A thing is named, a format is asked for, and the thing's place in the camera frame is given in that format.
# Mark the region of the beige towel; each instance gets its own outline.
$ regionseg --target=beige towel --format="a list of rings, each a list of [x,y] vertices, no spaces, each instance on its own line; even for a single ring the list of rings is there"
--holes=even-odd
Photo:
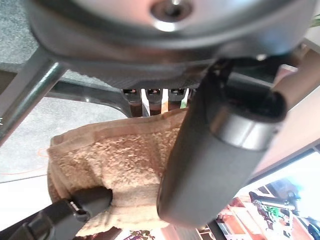
[[[186,111],[89,124],[52,138],[48,189],[53,202],[79,189],[113,191],[108,212],[91,219],[77,236],[112,226],[151,230],[167,225],[157,214],[157,194]]]

